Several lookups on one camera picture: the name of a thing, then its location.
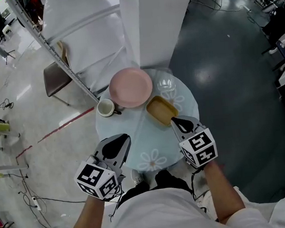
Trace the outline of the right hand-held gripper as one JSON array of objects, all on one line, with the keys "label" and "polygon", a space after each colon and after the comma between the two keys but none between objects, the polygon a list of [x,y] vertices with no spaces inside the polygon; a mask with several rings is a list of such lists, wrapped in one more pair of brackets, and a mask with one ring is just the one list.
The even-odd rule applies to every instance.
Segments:
[{"label": "right hand-held gripper", "polygon": [[171,119],[171,126],[179,140],[179,147],[187,161],[202,167],[217,158],[217,147],[209,128],[197,118],[178,116]]}]

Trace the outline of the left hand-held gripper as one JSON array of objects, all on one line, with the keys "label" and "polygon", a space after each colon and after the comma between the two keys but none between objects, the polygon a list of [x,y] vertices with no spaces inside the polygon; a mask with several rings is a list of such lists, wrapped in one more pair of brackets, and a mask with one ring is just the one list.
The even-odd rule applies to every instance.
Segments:
[{"label": "left hand-held gripper", "polygon": [[100,141],[94,153],[80,163],[74,176],[76,184],[90,196],[111,201],[122,191],[122,166],[130,147],[131,138],[125,133]]}]

